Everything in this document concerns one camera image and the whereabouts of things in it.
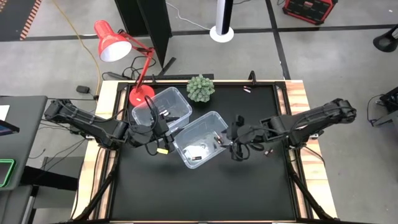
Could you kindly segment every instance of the yellow extension cord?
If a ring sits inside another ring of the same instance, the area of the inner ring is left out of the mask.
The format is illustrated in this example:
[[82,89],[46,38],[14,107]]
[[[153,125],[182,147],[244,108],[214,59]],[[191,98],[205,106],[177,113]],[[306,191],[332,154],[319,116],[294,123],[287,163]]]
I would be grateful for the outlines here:
[[80,36],[78,34],[78,32],[76,31],[75,27],[72,25],[72,23],[70,22],[69,18],[67,17],[67,15],[65,15],[65,13],[61,10],[60,6],[57,4],[57,2],[55,0],[52,0],[52,2],[55,4],[55,7],[57,7],[57,9],[61,12],[61,14],[64,16],[64,18],[67,20],[67,22],[69,23],[70,27],[73,29],[73,31],[75,31],[75,34],[77,36],[77,38],[79,39],[81,45],[87,50],[87,52],[91,55],[91,58],[93,58],[95,66],[97,68],[97,72],[98,72],[98,82],[97,82],[97,89],[95,91],[95,95],[99,95],[100,93],[100,83],[101,83],[101,71],[100,71],[100,66],[97,63],[97,60],[95,60],[94,55],[90,52],[90,50],[88,50],[88,48],[86,47],[86,45],[83,43],[83,41],[80,39]]

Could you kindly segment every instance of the gray floor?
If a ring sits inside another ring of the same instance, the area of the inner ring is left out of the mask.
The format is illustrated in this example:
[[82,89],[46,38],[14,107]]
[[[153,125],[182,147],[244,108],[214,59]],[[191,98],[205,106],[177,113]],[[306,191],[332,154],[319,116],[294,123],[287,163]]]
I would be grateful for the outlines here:
[[[182,17],[207,28],[214,25],[216,0],[168,0]],[[118,30],[123,26],[114,1],[58,0],[80,34],[93,34],[93,23],[105,19]],[[278,27],[312,27],[282,13],[271,0]],[[200,30],[177,18],[170,6],[172,30]],[[398,21],[396,0],[340,1],[323,26],[393,24]],[[231,27],[270,28],[264,0],[252,0],[233,8]],[[328,128],[320,138],[327,174],[338,216],[343,220],[396,223],[398,219],[397,133],[390,125],[372,128],[366,121],[366,103],[374,95],[397,86],[397,52],[382,53],[372,40],[386,30],[347,30],[280,33],[292,79],[304,80],[312,107],[334,98],[344,98],[357,108],[358,117],[349,125]],[[49,0],[43,0],[29,36],[73,35],[64,18]],[[141,39],[150,44],[150,40]],[[98,40],[85,40],[97,56]],[[75,92],[77,85],[93,91],[97,84],[95,65],[77,40],[43,42],[0,42],[0,95],[47,95],[89,98]],[[121,73],[138,55],[114,63],[99,61],[101,71]],[[216,44],[207,35],[175,36],[170,39],[167,58],[176,57],[168,74],[214,73],[217,79],[245,79],[251,70],[261,79],[283,79],[272,33],[236,34],[227,44]],[[159,66],[149,70],[157,74]],[[77,101],[91,111],[95,103]],[[385,114],[371,106],[371,117]],[[46,151],[54,156],[79,140],[66,131],[41,129],[31,155]],[[72,156],[84,156],[85,144]],[[41,156],[29,160],[40,167]],[[40,210],[35,223],[59,222],[69,218],[70,209]]]

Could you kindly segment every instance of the black tabletop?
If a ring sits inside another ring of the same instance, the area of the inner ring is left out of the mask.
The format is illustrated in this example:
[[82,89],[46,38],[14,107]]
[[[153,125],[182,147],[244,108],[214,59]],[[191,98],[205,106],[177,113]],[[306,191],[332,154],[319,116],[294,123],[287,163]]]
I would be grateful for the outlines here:
[[19,185],[46,102],[46,96],[0,97],[0,105],[10,105],[6,121],[19,128],[17,134],[0,137],[0,159],[16,161],[9,183],[0,191],[12,190]]
[[[183,96],[185,87],[177,87]],[[227,124],[237,114],[247,124],[277,115],[273,86],[218,86],[211,101],[191,104],[190,121],[217,111]],[[281,143],[274,154],[252,151],[236,162],[225,150],[197,169],[189,169],[177,152],[150,156],[143,147],[121,150],[110,218],[135,221],[293,220],[291,188]]]

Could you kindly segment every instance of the clear plastic container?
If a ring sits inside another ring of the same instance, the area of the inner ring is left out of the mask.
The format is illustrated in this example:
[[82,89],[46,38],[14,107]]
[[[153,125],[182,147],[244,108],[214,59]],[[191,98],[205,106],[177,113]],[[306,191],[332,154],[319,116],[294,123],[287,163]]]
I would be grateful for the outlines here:
[[174,146],[188,168],[195,169],[225,150],[217,138],[228,144],[226,134],[228,125],[215,111],[201,116],[188,124],[174,138]]
[[[156,94],[152,100],[160,113],[167,113],[169,117],[178,117],[179,119],[167,123],[169,127],[168,134],[173,133],[178,128],[182,128],[189,123],[189,116],[192,114],[192,108],[175,87],[169,87]],[[131,111],[132,117],[137,124],[150,126],[152,116],[147,103],[144,101]]]

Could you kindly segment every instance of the wooden table frame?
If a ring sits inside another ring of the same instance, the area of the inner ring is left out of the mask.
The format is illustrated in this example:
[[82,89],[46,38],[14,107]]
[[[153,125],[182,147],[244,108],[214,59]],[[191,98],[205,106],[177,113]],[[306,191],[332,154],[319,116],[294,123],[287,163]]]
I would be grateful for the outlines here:
[[[124,107],[124,99],[126,91],[121,91],[120,102],[117,104],[116,94],[118,90],[118,83],[126,81],[105,81],[101,87],[101,93],[99,96],[97,109],[95,115],[102,118],[112,117],[114,111],[119,111]],[[176,83],[176,82],[187,82],[187,80],[159,80],[157,83]],[[250,84],[251,80],[214,80],[214,82],[247,82]],[[257,82],[284,82],[284,87],[286,87],[287,96],[283,96],[283,91],[278,89],[279,104],[282,114],[291,113],[297,114],[309,110],[307,95],[305,93],[304,84],[301,80],[258,80]],[[315,152],[321,154],[318,141],[309,140],[307,146],[313,149]],[[98,189],[98,184],[101,181],[101,173],[103,169],[106,169],[106,174],[109,173],[114,158],[114,152],[109,153],[109,161],[104,163],[104,158],[106,154],[105,149],[100,149],[95,141],[90,141],[87,145],[87,150],[85,154],[85,160],[83,163],[83,168],[81,170],[81,176],[79,179],[79,198],[78,205],[75,212],[75,217],[83,211],[83,209],[88,205],[92,196],[96,193]],[[96,158],[98,155],[97,166],[95,167]],[[295,159],[295,154],[290,151],[290,157]],[[301,163],[303,167],[303,172],[307,184],[307,189],[313,195],[315,200],[323,207],[324,211],[327,212],[332,217],[337,217],[335,206],[333,203],[333,198],[331,195],[328,178],[326,176],[326,170],[322,161],[314,156],[311,152],[306,150],[301,151]],[[293,162],[295,170],[297,170],[296,161]],[[104,193],[101,203],[96,211],[96,216],[98,218],[106,218],[106,209],[108,206],[109,190],[110,186]],[[303,199],[301,191],[296,186],[295,189],[297,193],[298,206],[300,209],[300,216],[302,218],[307,218],[305,201]]]

